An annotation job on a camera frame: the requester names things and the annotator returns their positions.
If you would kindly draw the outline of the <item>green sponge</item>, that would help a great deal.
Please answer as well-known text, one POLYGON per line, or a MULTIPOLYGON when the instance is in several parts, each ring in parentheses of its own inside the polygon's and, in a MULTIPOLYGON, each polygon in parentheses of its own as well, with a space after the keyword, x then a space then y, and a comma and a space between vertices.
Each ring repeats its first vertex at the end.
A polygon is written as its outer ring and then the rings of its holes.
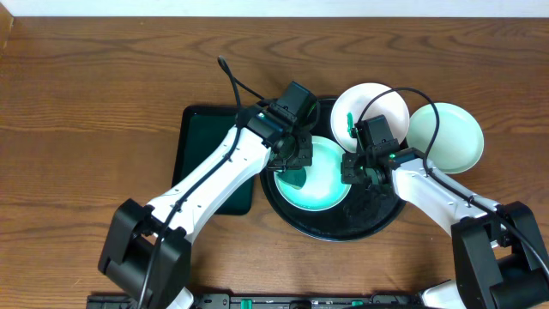
POLYGON ((279 180, 293 189, 300 190, 305 186, 306 182, 306 170, 304 168, 300 169, 288 169, 282 173, 278 174, 279 180))

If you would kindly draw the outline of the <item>mint plate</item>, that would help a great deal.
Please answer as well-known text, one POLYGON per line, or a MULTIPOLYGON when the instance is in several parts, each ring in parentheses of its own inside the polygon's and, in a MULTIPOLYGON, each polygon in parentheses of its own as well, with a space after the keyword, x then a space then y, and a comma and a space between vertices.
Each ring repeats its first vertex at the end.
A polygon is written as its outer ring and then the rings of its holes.
POLYGON ((341 160, 344 149, 322 136, 312 137, 312 165, 306 170, 305 186, 296 190, 283 184, 274 173, 278 192, 292 206, 306 211, 324 211, 341 202, 351 185, 341 182, 341 160))
MULTIPOLYGON (((484 135, 477 120, 463 108, 450 103, 435 104, 440 125, 428 158, 447 174, 472 168, 483 154, 484 135)), ((430 105, 422 106, 410 119, 407 144, 426 153, 435 130, 436 116, 430 105)))

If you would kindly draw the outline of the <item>white plate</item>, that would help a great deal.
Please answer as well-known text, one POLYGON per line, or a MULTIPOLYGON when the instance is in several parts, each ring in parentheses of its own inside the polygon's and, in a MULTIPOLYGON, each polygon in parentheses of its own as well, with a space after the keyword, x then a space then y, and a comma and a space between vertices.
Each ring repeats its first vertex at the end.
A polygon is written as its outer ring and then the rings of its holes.
POLYGON ((357 139, 351 137, 348 115, 356 124, 379 115, 386 117, 394 138, 402 143, 407 135, 410 114, 405 100, 397 93, 391 92, 377 99, 362 115, 366 106, 379 94, 390 90, 381 83, 367 82, 355 85, 341 94, 333 105, 330 116, 330 127, 335 140, 347 152, 355 152, 357 139))

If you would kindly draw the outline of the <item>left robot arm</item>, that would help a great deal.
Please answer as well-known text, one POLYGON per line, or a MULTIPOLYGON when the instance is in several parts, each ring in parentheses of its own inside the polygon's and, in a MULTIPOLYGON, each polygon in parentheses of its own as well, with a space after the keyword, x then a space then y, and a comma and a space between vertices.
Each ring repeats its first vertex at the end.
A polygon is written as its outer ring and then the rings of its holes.
POLYGON ((251 106, 186 178, 141 206, 114 212, 98 264, 139 308, 188 308, 192 246, 218 208, 269 165, 311 149, 311 109, 251 106))

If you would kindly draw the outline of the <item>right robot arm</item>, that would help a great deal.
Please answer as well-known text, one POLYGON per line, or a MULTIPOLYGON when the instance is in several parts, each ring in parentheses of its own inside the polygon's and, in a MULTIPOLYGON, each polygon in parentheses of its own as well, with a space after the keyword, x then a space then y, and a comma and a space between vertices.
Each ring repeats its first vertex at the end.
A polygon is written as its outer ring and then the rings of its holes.
POLYGON ((415 148, 345 153, 349 184, 387 185, 452 240, 455 279, 421 292, 428 308, 530 308, 548 300, 548 254, 531 209, 502 205, 442 173, 415 148))

